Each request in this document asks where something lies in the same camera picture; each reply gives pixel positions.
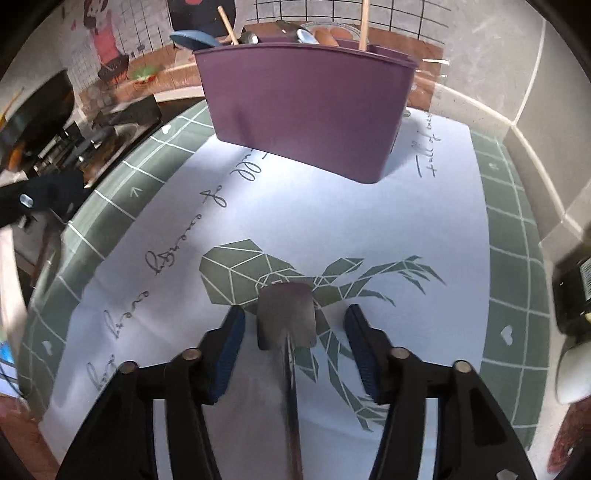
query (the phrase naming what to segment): cartoon girl poster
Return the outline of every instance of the cartoon girl poster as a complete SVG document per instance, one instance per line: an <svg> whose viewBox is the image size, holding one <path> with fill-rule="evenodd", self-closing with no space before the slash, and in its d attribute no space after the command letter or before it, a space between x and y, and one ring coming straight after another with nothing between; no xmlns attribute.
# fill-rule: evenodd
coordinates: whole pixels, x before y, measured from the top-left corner
<svg viewBox="0 0 591 480"><path fill-rule="evenodd" d="M113 13L109 8L109 0L84 0L84 26L90 32L99 56L99 78L106 83L126 78L129 57L122 54L115 44Z"/></svg>

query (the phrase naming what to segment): white paper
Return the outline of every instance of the white paper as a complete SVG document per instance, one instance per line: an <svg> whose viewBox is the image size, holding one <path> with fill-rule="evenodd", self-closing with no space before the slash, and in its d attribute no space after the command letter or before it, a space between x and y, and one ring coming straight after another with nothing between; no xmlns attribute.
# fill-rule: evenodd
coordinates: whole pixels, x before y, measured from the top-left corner
<svg viewBox="0 0 591 480"><path fill-rule="evenodd" d="M444 283L427 275L429 280L421 281L423 294L397 273L376 275L365 288L391 298L395 306L375 297L337 301L323 308L332 331L347 345L343 315L349 304L358 303L373 327L421 359L480 364L488 317L488 220L465 125L412 110L402 123L388 175L373 185L257 151L247 161L261 172L249 181L232 172L244 167L237 165L249 152L215 137L208 140L97 269L72 315L41 423L59 459L99 394L87 373L89 362L98 376L129 359L140 366L167 362L220 325L228 307L212 304L199 268L205 253L231 242L250 239L310 277L320 276L339 258L363 259L337 285L373 266L419 255L417 262L431 267ZM217 201L203 194L208 190ZM174 251L174 264L155 275L146 252L168 251L198 214ZM136 304L116 339L105 325L104 310L118 319L145 291L149 295ZM317 382L297 372L304 476L367 478L382 429L371 421L371 431L361 427L329 381L322 343L312 351L319 365ZM354 395L365 395L353 361L339 356L338 374ZM289 477L283 408L277 358L258 350L255 319L248 314L229 390L218 405L206 409L225 480ZM433 426L427 429L427 444L433 448L435 432ZM156 435L164 435L163 424ZM426 464L432 465L433 448L426 450L431 456ZM428 476L425 471L421 477Z"/></svg>

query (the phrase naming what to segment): metal pin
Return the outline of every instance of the metal pin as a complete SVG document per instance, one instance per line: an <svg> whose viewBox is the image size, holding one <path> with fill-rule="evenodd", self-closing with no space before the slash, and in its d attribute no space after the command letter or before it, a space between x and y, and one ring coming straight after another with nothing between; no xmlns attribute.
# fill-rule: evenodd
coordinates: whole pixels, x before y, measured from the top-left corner
<svg viewBox="0 0 591 480"><path fill-rule="evenodd" d="M119 371L122 374L130 374L131 372L134 372L136 368L138 368L138 364L128 360L119 366Z"/></svg>
<svg viewBox="0 0 591 480"><path fill-rule="evenodd" d="M31 197L29 197L29 195L27 195L26 193L22 193L18 199L27 208L33 208L33 205L35 204L33 202L33 199Z"/></svg>
<svg viewBox="0 0 591 480"><path fill-rule="evenodd" d="M454 367L456 368L457 371L459 371L463 374L467 374L472 371L472 366L464 360L458 360L456 362L456 364L454 365Z"/></svg>
<svg viewBox="0 0 591 480"><path fill-rule="evenodd" d="M410 352L406 350L403 346L397 346L392 348L390 354L394 358L399 358L400 360L404 360L405 358L408 358L410 356Z"/></svg>
<svg viewBox="0 0 591 480"><path fill-rule="evenodd" d="M199 348L187 348L183 353L183 358L187 361L199 360L201 358L201 350Z"/></svg>

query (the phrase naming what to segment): purple container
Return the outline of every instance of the purple container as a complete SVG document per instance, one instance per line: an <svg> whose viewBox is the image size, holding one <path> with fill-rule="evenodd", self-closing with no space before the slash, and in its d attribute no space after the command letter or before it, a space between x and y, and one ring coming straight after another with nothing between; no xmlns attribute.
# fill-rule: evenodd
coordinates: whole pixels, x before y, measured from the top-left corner
<svg viewBox="0 0 591 480"><path fill-rule="evenodd" d="M283 35L195 52L217 137L377 182L418 61L337 41L339 47L296 44Z"/></svg>

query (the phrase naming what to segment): wooden stick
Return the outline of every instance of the wooden stick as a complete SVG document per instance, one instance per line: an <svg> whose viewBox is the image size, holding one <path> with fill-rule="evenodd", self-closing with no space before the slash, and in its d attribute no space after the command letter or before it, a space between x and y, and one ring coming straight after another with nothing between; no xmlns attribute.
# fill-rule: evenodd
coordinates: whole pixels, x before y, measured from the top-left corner
<svg viewBox="0 0 591 480"><path fill-rule="evenodd" d="M369 32L369 0L363 0L361 3L361 36L359 37L359 49L366 51L368 49Z"/></svg>
<svg viewBox="0 0 591 480"><path fill-rule="evenodd" d="M238 45L238 39L236 38L234 30L230 25L230 21L228 20L228 16L221 5L217 8L217 12L220 14L220 17L222 17L223 25L226 27L228 35L230 35L230 38L232 39L232 45Z"/></svg>

